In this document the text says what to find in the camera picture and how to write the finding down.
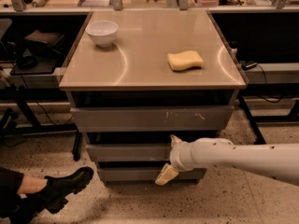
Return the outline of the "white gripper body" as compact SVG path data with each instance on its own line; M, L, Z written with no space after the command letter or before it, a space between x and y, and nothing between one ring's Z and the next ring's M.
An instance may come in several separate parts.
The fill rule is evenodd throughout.
M187 142L172 141L169 159L171 165L179 172L187 172L194 169L191 145Z

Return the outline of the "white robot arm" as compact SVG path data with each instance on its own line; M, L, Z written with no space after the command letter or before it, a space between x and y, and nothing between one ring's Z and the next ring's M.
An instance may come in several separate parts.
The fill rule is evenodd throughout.
M185 142L171 135L170 163L155 183L163 186L181 172L212 166L232 167L278 181L299 185L299 145L235 145L223 138L200 138Z

